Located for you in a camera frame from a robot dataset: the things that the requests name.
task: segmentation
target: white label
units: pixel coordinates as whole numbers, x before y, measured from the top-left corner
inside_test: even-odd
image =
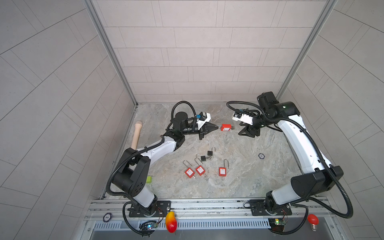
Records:
[[[191,169],[188,169],[186,174],[188,174],[188,176],[191,176],[193,174],[193,171]]]
[[[202,172],[204,172],[204,169],[203,169],[203,167],[202,167],[202,166],[198,167],[196,170],[197,170],[199,173],[202,173]]]

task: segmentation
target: tiled wall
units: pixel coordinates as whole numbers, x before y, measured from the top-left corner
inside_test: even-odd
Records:
[[[277,93],[325,1],[93,0],[138,102]]]
[[[133,103],[81,0],[0,4],[0,239],[70,239]]]
[[[349,240],[384,239],[384,1],[339,0],[282,101],[297,103],[323,153],[344,171]],[[326,193],[346,212],[337,187]]]

